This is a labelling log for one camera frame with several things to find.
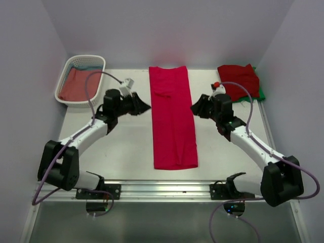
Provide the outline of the crimson red t-shirt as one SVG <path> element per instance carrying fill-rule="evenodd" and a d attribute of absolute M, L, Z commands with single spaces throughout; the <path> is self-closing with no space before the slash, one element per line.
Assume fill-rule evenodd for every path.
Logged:
<path fill-rule="evenodd" d="M 149 82 L 154 168 L 197 168 L 198 155 L 187 68 L 150 67 Z"/>

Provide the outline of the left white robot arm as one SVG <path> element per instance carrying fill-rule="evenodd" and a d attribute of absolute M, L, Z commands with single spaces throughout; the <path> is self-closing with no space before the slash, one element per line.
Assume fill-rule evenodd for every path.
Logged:
<path fill-rule="evenodd" d="M 129 114 L 138 116 L 150 110 L 136 92 L 123 96 L 117 89 L 105 92 L 103 103 L 92 119 L 79 131 L 61 141 L 50 140 L 45 144 L 37 178 L 59 189 L 85 189 L 98 199 L 105 193 L 104 178 L 81 171 L 80 156 L 97 140 L 108 135 L 118 124 L 118 118 Z"/>

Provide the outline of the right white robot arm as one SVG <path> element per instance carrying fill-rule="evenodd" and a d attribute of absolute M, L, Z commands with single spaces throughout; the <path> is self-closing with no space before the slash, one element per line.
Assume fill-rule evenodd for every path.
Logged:
<path fill-rule="evenodd" d="M 255 136 L 247 123 L 234 115 L 227 94 L 214 97 L 202 94 L 190 109 L 195 116 L 212 119 L 219 134 L 244 151 L 262 171 L 260 176 L 239 172 L 227 177 L 225 192 L 228 197 L 239 199 L 247 194 L 258 195 L 276 207 L 303 194 L 299 161 L 273 150 Z"/>

